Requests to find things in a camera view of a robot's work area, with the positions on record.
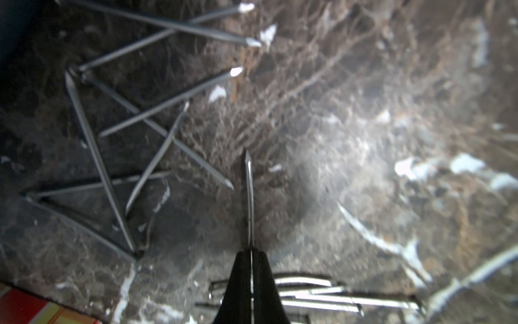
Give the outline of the playing card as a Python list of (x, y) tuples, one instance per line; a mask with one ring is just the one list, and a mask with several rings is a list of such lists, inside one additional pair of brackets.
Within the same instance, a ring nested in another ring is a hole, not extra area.
[(1, 283), (1, 323), (76, 323), (101, 321)]

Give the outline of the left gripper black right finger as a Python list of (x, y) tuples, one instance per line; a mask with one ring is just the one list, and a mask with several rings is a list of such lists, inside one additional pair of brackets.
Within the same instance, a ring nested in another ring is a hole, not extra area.
[(254, 323), (290, 324), (283, 308), (267, 255), (252, 250)]

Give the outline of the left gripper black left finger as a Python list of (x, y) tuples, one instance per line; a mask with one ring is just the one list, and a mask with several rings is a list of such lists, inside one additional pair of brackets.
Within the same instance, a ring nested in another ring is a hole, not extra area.
[(214, 324), (251, 324), (250, 251), (237, 253)]

